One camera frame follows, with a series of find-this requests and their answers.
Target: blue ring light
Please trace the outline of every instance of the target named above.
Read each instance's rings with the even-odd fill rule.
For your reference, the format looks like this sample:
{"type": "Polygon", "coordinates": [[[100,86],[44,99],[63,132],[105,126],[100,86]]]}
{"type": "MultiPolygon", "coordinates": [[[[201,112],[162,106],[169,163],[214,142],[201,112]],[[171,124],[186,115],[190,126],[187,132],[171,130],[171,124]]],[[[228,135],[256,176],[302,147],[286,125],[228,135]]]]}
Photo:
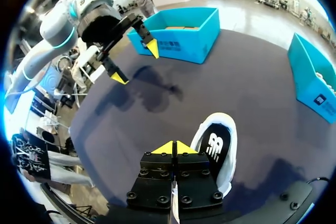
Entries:
{"type": "Polygon", "coordinates": [[[58,46],[55,46],[54,48],[60,48],[60,47],[64,46],[71,39],[74,32],[75,32],[75,28],[73,27],[70,35],[68,36],[68,38],[66,38],[66,40],[64,40],[61,44],[59,44],[58,46]]]}

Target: screw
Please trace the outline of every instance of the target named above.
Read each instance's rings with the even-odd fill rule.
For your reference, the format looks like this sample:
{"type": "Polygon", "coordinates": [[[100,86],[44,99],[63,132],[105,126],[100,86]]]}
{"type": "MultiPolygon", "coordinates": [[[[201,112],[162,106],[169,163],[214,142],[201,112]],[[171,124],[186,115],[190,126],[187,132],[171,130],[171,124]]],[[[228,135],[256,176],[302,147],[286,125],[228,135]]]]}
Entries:
{"type": "Polygon", "coordinates": [[[129,191],[127,193],[127,199],[136,199],[136,197],[137,197],[137,194],[133,191],[129,191]]]}
{"type": "Polygon", "coordinates": [[[217,191],[214,194],[212,194],[212,198],[215,201],[221,200],[223,198],[223,194],[220,191],[217,191]]]}
{"type": "Polygon", "coordinates": [[[191,202],[193,202],[192,198],[189,196],[183,196],[181,198],[181,203],[185,204],[185,205],[190,205],[191,202]]]}
{"type": "Polygon", "coordinates": [[[292,202],[292,203],[290,204],[290,209],[292,209],[292,210],[298,210],[299,207],[300,207],[300,204],[297,203],[297,202],[292,202]]]}
{"type": "Polygon", "coordinates": [[[162,172],[160,172],[160,175],[162,177],[167,177],[167,176],[169,176],[169,172],[167,172],[166,170],[163,170],[162,172]]]}
{"type": "Polygon", "coordinates": [[[288,200],[288,193],[280,194],[280,199],[283,200],[283,201],[288,200]]]}
{"type": "Polygon", "coordinates": [[[209,169],[202,170],[202,175],[208,176],[210,174],[209,169]]]}
{"type": "Polygon", "coordinates": [[[189,176],[189,173],[188,172],[181,172],[181,176],[186,178],[186,177],[189,176]]]}
{"type": "Polygon", "coordinates": [[[146,169],[141,169],[141,170],[140,170],[140,175],[145,176],[145,175],[147,175],[147,174],[148,174],[148,170],[146,170],[146,169]]]}
{"type": "Polygon", "coordinates": [[[160,205],[165,205],[169,202],[169,199],[166,196],[160,196],[159,198],[157,198],[156,202],[160,205]]]}

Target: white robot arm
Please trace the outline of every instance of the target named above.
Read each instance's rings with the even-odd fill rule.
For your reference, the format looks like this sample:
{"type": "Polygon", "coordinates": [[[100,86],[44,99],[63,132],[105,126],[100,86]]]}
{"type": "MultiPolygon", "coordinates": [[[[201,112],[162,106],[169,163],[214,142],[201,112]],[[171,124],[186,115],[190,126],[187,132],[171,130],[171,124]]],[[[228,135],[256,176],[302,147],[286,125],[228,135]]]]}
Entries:
{"type": "Polygon", "coordinates": [[[73,48],[78,33],[82,37],[90,37],[90,25],[94,22],[89,17],[91,12],[95,11],[96,16],[108,16],[114,23],[120,21],[119,13],[112,6],[113,0],[60,0],[46,14],[40,26],[43,40],[25,56],[13,75],[14,81],[6,98],[9,111],[14,110],[19,98],[19,95],[10,95],[11,93],[24,91],[47,63],[73,48]]]}

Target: label on bin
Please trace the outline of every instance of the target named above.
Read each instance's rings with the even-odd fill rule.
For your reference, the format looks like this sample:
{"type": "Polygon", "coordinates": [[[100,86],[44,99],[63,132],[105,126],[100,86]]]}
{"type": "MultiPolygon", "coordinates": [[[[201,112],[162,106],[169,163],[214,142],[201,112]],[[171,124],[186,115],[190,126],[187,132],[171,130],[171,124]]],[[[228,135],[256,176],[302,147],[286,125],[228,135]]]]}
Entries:
{"type": "Polygon", "coordinates": [[[323,94],[320,94],[316,99],[314,100],[314,103],[316,103],[318,106],[320,106],[322,103],[324,103],[326,100],[326,97],[323,94]]]}
{"type": "MultiPolygon", "coordinates": [[[[180,43],[177,41],[157,41],[159,50],[181,51],[180,43]]],[[[141,44],[144,49],[148,49],[143,41],[141,44]]]]}
{"type": "Polygon", "coordinates": [[[318,97],[314,100],[314,103],[316,103],[318,106],[322,105],[322,108],[329,114],[329,115],[335,115],[336,114],[336,108],[328,101],[326,101],[326,97],[323,94],[319,94],[318,97]]]}

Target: robotic arm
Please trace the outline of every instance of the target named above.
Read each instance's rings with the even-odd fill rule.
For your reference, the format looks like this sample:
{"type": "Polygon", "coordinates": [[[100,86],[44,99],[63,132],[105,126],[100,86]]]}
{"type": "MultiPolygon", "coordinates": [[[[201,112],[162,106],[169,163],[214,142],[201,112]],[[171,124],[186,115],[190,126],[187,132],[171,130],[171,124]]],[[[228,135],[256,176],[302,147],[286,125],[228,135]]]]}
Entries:
{"type": "Polygon", "coordinates": [[[6,107],[12,113],[19,94],[47,63],[73,48],[78,36],[84,42],[103,44],[98,59],[112,79],[126,84],[128,79],[109,59],[108,52],[131,26],[158,58],[156,40],[143,25],[141,17],[131,14],[121,20],[113,8],[113,0],[60,0],[42,21],[40,34],[43,40],[31,49],[13,75],[13,83],[6,94],[6,107]]]}

